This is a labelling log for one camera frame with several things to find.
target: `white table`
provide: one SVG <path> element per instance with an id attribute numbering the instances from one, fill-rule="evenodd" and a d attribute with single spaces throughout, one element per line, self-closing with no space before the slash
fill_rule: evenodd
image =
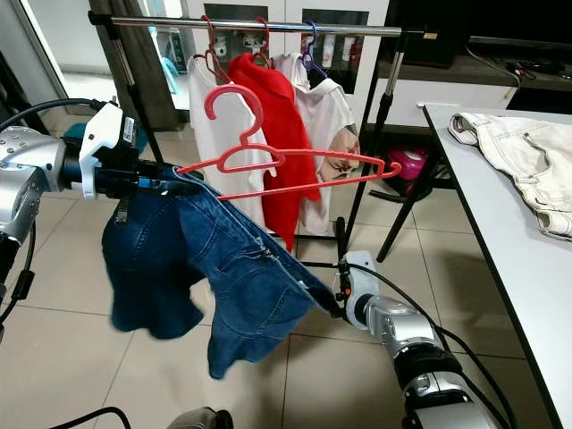
<path id="1" fill-rule="evenodd" d="M 572 115 L 565 114 L 470 112 L 572 124 Z M 552 422 L 559 419 L 572 428 L 572 242 L 541 234 L 536 216 L 510 179 L 492 168 L 477 147 L 462 145 L 449 134 L 456 113 L 458 107 L 425 107 Z"/>

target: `white denim jacket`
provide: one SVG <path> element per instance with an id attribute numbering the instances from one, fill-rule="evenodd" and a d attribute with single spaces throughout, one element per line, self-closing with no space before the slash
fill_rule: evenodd
<path id="1" fill-rule="evenodd" d="M 544 234 L 572 240 L 571 125 L 455 114 L 449 132 L 461 143 L 479 146 L 494 168 L 512 178 Z"/>

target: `clothes hanger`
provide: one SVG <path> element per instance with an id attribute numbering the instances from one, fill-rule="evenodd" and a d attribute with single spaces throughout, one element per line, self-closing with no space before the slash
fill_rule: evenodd
<path id="1" fill-rule="evenodd" d="M 218 57 L 216 56 L 215 51 L 213 50 L 213 46 L 215 45 L 215 26 L 212 24 L 211 20 L 206 15 L 201 16 L 200 19 L 206 21 L 206 24 L 208 25 L 209 44 L 208 44 L 208 49 L 205 51 L 203 55 L 195 54 L 193 55 L 193 58 L 204 58 L 207 70 L 213 73 L 213 75 L 218 80 L 230 82 L 231 78 L 229 78 L 228 74 L 226 74 L 226 71 L 224 71 L 223 67 L 221 66 L 221 62 L 218 60 Z M 211 55 L 213 59 L 213 69 L 211 69 L 210 66 L 208 65 L 209 55 Z"/>
<path id="2" fill-rule="evenodd" d="M 266 20 L 262 16 L 259 16 L 257 18 L 257 21 L 262 22 L 265 25 L 266 41 L 260 47 L 260 50 L 258 52 L 256 52 L 254 55 L 252 55 L 252 61 L 256 60 L 257 57 L 261 57 L 263 60 L 265 60 L 266 67 L 268 67 L 269 69 L 272 69 L 272 64 L 270 63 L 270 60 L 268 59 L 268 57 L 266 55 L 264 55 L 264 51 L 268 49 L 268 43 L 270 41 L 270 29 L 268 29 L 268 24 L 266 23 Z"/>
<path id="3" fill-rule="evenodd" d="M 252 113 L 255 115 L 255 120 L 252 126 L 248 129 L 243 131 L 239 136 L 240 144 L 235 147 L 231 147 L 230 149 L 226 150 L 220 157 L 209 159 L 207 161 L 203 161 L 201 163 L 191 164 L 184 167 L 180 167 L 177 169 L 177 173 L 183 174 L 185 172 L 193 172 L 203 167 L 207 167 L 209 165 L 216 165 L 216 168 L 220 172 L 246 172 L 250 170 L 258 170 L 258 169 L 266 169 L 270 167 L 277 167 L 282 165 L 286 162 L 286 156 L 290 155 L 302 155 L 302 156 L 335 156 L 337 158 L 344 158 L 348 160 L 356 160 L 356 161 L 363 161 L 365 163 L 374 164 L 377 166 L 377 169 L 374 171 L 375 174 L 369 174 L 367 176 L 359 176 L 359 177 L 352 177 L 348 179 L 340 179 L 337 181 L 324 181 L 318 183 L 308 183 L 307 185 L 298 185 L 298 186 L 289 186 L 287 188 L 278 188 L 278 189 L 268 189 L 268 190 L 261 190 L 258 192 L 249 192 L 245 194 L 232 194 L 232 195 L 221 195 L 218 197 L 220 200 L 227 200 L 227 199 L 237 199 L 237 198 L 247 198 L 247 197 L 256 197 L 260 195 L 272 195 L 272 194 L 282 194 L 284 192 L 292 192 L 293 190 L 306 190 L 306 189 L 317 189 L 323 188 L 327 186 L 337 186 L 346 183 L 356 183 L 359 181 L 373 181 L 377 179 L 388 179 L 400 173 L 401 171 L 401 164 L 392 162 L 390 164 L 391 170 L 389 172 L 383 172 L 385 168 L 385 162 L 382 159 L 373 158 L 371 156 L 363 156 L 357 154 L 350 154 L 347 152 L 335 152 L 332 150 L 319 150 L 319 149 L 278 149 L 272 147 L 270 145 L 264 145 L 261 143 L 249 143 L 248 137 L 255 134 L 260 127 L 262 126 L 262 122 L 264 120 L 262 105 L 260 104 L 260 100 L 256 96 L 254 92 L 250 89 L 243 87 L 241 85 L 235 84 L 226 84 L 220 85 L 214 88 L 211 92 L 208 93 L 205 99 L 205 112 L 206 116 L 210 120 L 216 119 L 215 110 L 213 108 L 213 103 L 215 100 L 221 96 L 222 94 L 226 94 L 228 92 L 234 92 L 241 94 L 245 100 L 248 102 Z M 228 167 L 225 165 L 226 160 L 240 152 L 242 150 L 248 149 L 257 149 L 257 150 L 264 150 L 265 152 L 269 152 L 274 161 L 271 163 L 263 163 L 263 164 L 252 164 L 252 165 L 241 165 L 241 166 L 233 166 Z"/>
<path id="4" fill-rule="evenodd" d="M 315 29 L 315 24 L 313 21 L 305 21 L 304 23 L 312 26 L 312 28 L 314 29 L 314 38 L 310 43 L 307 44 L 306 50 L 302 53 L 302 56 L 300 57 L 300 61 L 302 62 L 302 64 L 304 64 L 306 70 L 308 71 L 316 70 L 324 77 L 324 79 L 328 79 L 328 75 L 325 73 L 325 71 L 323 71 L 320 67 L 317 66 L 317 64 L 314 61 L 314 56 L 312 55 L 312 46 L 318 40 L 318 32 Z"/>

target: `blue jeans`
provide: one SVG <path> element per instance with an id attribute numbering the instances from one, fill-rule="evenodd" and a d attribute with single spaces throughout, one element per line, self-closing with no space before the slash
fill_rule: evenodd
<path id="1" fill-rule="evenodd" d="M 316 302 L 337 307 L 330 290 L 232 203 L 192 176 L 192 196 L 137 193 L 129 222 L 105 227 L 103 253 L 114 287 L 112 323 L 180 337 L 202 318 L 189 287 L 207 278 L 215 296 L 209 373 L 238 359 L 256 362 L 276 347 Z"/>

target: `red jacket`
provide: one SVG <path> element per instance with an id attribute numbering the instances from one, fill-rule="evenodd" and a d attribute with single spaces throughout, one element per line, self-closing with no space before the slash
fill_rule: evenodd
<path id="1" fill-rule="evenodd" d="M 256 65 L 252 54 L 246 53 L 231 61 L 229 76 L 234 83 L 251 89 L 260 99 L 265 117 L 262 130 L 269 146 L 311 148 L 294 103 L 294 89 L 279 71 Z M 318 182 L 312 156 L 287 156 L 286 162 L 276 167 L 276 173 L 276 177 L 265 173 L 265 189 Z M 319 189 L 262 196 L 266 227 L 282 237 L 288 250 L 292 250 L 294 244 L 302 198 L 319 200 Z"/>

